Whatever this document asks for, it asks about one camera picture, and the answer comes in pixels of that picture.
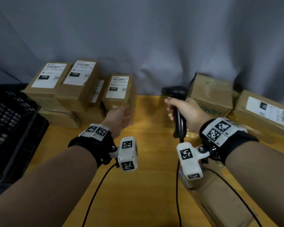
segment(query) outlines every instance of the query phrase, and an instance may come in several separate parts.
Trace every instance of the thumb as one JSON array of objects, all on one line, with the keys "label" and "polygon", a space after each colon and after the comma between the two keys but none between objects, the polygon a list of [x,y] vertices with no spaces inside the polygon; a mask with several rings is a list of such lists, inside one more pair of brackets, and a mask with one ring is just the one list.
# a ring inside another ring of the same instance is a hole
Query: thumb
[{"label": "thumb", "polygon": [[176,98],[165,99],[165,103],[174,105],[175,107],[180,107],[180,105],[184,102],[183,100],[179,100]]}]

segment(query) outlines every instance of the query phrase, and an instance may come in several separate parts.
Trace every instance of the gray fabric backdrop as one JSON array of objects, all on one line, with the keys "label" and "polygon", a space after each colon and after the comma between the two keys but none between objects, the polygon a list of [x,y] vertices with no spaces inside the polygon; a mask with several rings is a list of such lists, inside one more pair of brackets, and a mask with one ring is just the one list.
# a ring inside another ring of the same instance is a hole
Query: gray fabric backdrop
[{"label": "gray fabric backdrop", "polygon": [[80,57],[139,94],[201,72],[284,103],[284,0],[0,0],[0,83]]}]

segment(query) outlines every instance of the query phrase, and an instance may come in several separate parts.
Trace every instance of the white label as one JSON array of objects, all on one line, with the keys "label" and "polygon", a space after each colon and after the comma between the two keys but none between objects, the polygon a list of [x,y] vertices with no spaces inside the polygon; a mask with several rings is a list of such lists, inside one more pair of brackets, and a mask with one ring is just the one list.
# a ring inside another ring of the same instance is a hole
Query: white label
[{"label": "white label", "polygon": [[66,64],[47,63],[31,87],[54,88]]},{"label": "white label", "polygon": [[93,96],[91,96],[90,102],[95,103],[97,101],[98,96],[99,96],[100,91],[101,91],[101,88],[103,86],[103,83],[104,83],[104,80],[100,80],[98,87],[97,87],[97,90],[96,90],[96,93]]},{"label": "white label", "polygon": [[113,76],[111,78],[106,98],[125,99],[129,76]]},{"label": "white label", "polygon": [[284,126],[284,109],[249,97],[246,104],[246,110]]},{"label": "white label", "polygon": [[91,61],[77,61],[64,80],[64,84],[83,86],[91,75],[95,64],[96,62]]}]

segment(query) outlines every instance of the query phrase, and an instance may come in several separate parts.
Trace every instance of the barcode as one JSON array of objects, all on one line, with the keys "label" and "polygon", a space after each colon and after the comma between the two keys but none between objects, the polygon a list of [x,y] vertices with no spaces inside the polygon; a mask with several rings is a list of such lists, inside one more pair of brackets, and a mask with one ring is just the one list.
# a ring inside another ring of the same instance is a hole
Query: barcode
[{"label": "barcode", "polygon": [[78,63],[78,65],[82,65],[82,66],[90,66],[90,64],[80,64],[80,63]]},{"label": "barcode", "polygon": [[50,66],[50,65],[48,65],[47,68],[61,68],[61,66]]}]

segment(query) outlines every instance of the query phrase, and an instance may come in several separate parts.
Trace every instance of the black number label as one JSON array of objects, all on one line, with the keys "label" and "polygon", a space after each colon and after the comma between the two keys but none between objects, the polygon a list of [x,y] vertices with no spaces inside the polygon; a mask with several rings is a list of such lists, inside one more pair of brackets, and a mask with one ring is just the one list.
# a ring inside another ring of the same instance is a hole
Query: black number label
[{"label": "black number label", "polygon": [[50,76],[39,76],[38,80],[48,80]]},{"label": "black number label", "polygon": [[77,72],[71,72],[70,74],[69,74],[69,76],[79,76],[80,75],[80,73],[77,73]]},{"label": "black number label", "polygon": [[117,87],[109,87],[109,91],[118,91]]}]

